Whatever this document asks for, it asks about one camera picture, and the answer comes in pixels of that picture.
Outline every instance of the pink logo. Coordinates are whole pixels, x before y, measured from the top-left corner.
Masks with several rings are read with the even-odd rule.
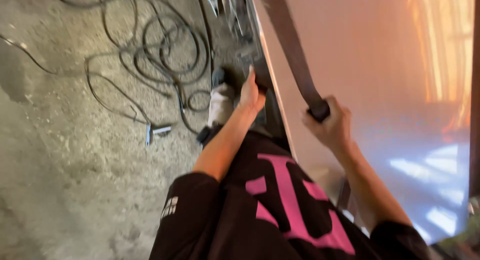
[[[295,161],[291,158],[284,156],[274,156],[267,154],[258,154],[259,159],[268,160],[273,165],[275,171],[275,178],[277,180],[280,199],[282,201],[285,214],[290,224],[290,231],[285,232],[286,239],[300,238],[307,242],[310,242],[317,248],[329,247],[335,249],[342,249],[346,253],[355,255],[355,249],[353,248],[347,233],[342,227],[340,220],[334,210],[329,210],[330,219],[332,220],[332,231],[321,236],[320,238],[314,238],[310,236],[305,226],[305,222],[300,212],[300,207],[293,189],[293,183],[290,177],[289,170],[287,169],[287,163],[295,164]],[[319,201],[328,201],[328,197],[325,192],[315,183],[303,181],[303,184],[309,194]],[[265,183],[265,177],[262,176],[255,180],[250,180],[245,183],[245,189],[251,194],[261,194],[267,191]],[[268,210],[260,203],[257,204],[257,219],[267,220],[278,227],[277,220],[268,212]]]

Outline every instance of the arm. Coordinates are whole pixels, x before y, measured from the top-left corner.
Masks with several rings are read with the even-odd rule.
[[[363,157],[350,136],[351,113],[342,108],[334,97],[328,97],[331,115],[318,123],[305,113],[303,123],[325,146],[330,148],[345,170],[360,216],[371,232],[383,221],[412,226],[405,211],[388,191],[375,171]]]
[[[259,92],[255,83],[255,72],[250,66],[250,74],[242,86],[240,103],[225,126],[200,153],[192,171],[202,172],[219,182],[222,181],[264,104],[265,94]]]

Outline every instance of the foot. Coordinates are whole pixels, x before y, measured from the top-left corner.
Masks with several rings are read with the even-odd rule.
[[[225,70],[221,67],[215,69],[212,73],[212,89],[215,89],[220,84],[226,82],[227,74]]]

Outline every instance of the hand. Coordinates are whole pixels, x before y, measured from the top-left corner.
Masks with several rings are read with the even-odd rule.
[[[259,91],[255,83],[255,71],[252,65],[250,65],[248,78],[241,88],[240,102],[238,105],[255,116],[257,116],[258,112],[260,112],[265,105],[265,92]]]
[[[322,123],[319,123],[313,116],[304,112],[302,114],[303,124],[322,144],[330,148],[334,154],[350,152],[355,145],[350,136],[351,112],[347,108],[340,106],[337,99],[333,96],[329,96],[325,100],[328,106],[330,106],[330,116]]]

